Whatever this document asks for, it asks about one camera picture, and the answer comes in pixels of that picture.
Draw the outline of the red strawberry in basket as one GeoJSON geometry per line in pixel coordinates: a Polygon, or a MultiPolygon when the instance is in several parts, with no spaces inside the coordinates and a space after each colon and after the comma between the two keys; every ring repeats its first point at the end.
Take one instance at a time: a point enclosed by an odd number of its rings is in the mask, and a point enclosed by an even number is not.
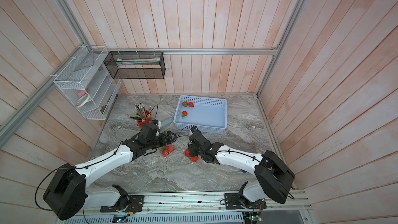
{"type": "Polygon", "coordinates": [[[187,115],[188,115],[188,113],[187,113],[186,111],[183,111],[183,112],[181,113],[182,118],[185,118],[187,115]]]}

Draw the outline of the pink sticky note pad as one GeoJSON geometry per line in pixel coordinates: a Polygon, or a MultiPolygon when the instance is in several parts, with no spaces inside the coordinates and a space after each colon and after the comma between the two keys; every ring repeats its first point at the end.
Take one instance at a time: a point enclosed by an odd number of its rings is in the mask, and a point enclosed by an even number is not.
{"type": "Polygon", "coordinates": [[[88,91],[86,91],[86,90],[81,90],[80,92],[78,92],[77,96],[78,96],[79,98],[81,98],[81,97],[83,97],[84,95],[86,95],[87,93],[88,93],[88,91]]]}

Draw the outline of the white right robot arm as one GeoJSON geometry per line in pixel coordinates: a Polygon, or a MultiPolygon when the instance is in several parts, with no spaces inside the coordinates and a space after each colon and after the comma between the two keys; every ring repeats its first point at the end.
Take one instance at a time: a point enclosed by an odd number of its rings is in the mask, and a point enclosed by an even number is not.
{"type": "Polygon", "coordinates": [[[223,143],[212,143],[197,127],[191,128],[189,140],[190,156],[199,156],[206,163],[232,166],[256,177],[254,182],[245,182],[238,193],[226,195],[226,204],[254,208],[266,197],[280,204],[286,203],[288,198],[294,198],[290,189],[295,174],[274,152],[250,153],[223,143]]]}

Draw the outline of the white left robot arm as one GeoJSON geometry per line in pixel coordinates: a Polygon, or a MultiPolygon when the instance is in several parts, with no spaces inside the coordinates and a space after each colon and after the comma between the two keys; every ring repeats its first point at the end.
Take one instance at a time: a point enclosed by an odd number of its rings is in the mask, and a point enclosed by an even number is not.
{"type": "Polygon", "coordinates": [[[160,126],[148,123],[130,139],[100,157],[72,166],[66,163],[55,170],[43,200],[60,220],[67,220],[79,211],[94,207],[109,207],[122,212],[129,206],[129,195],[119,185],[99,190],[90,185],[108,172],[130,163],[151,150],[170,145],[177,139],[172,131],[160,131],[160,126]]]}

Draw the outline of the red metal pencil bucket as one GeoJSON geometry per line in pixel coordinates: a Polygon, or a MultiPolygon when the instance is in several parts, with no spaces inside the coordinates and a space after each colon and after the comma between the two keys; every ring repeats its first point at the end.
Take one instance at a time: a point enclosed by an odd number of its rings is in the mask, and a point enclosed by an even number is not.
{"type": "Polygon", "coordinates": [[[151,115],[150,115],[150,112],[149,112],[149,111],[146,111],[146,114],[147,114],[147,117],[146,117],[146,118],[144,118],[144,119],[138,118],[138,119],[136,120],[137,125],[138,125],[140,128],[142,128],[143,125],[152,122],[152,117],[151,117],[151,115]]]}

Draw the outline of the black mesh wall basket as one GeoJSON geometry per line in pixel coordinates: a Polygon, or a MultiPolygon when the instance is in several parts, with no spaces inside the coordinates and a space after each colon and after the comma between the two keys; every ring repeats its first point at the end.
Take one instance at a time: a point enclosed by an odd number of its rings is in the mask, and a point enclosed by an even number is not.
{"type": "Polygon", "coordinates": [[[163,79],[165,62],[162,52],[112,51],[104,64],[114,79],[163,79]]]}

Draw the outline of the light blue perforated plastic basket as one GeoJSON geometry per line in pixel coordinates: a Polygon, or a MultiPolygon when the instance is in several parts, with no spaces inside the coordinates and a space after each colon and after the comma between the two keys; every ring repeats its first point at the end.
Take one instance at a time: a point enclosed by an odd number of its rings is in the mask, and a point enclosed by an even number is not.
{"type": "Polygon", "coordinates": [[[225,99],[181,95],[173,120],[176,128],[196,126],[201,132],[222,134],[227,128],[227,101],[225,99]],[[193,102],[194,107],[183,107],[183,102],[193,102]],[[188,115],[182,118],[181,113],[188,115]]]}

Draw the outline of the white tape roll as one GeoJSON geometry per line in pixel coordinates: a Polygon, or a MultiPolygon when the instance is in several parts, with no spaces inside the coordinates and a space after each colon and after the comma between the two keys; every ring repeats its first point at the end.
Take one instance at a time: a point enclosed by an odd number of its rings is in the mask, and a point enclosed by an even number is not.
{"type": "Polygon", "coordinates": [[[79,100],[76,103],[76,107],[77,108],[83,107],[86,103],[90,101],[90,98],[91,96],[88,93],[86,93],[85,95],[79,98],[79,100]]]}

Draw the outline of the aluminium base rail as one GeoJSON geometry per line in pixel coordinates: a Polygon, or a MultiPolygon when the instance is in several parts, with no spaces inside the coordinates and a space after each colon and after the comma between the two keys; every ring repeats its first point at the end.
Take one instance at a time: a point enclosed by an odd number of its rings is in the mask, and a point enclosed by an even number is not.
{"type": "Polygon", "coordinates": [[[266,197],[254,203],[248,203],[246,207],[240,204],[237,191],[226,192],[170,192],[170,193],[142,193],[129,194],[128,204],[121,211],[113,207],[101,206],[88,208],[88,213],[78,211],[72,217],[61,220],[69,220],[77,217],[92,215],[119,214],[182,214],[182,213],[213,213],[213,212],[249,212],[261,215],[265,211],[290,211],[311,210],[307,195],[304,191],[294,190],[294,199],[288,198],[286,203],[280,204],[266,197]]]}

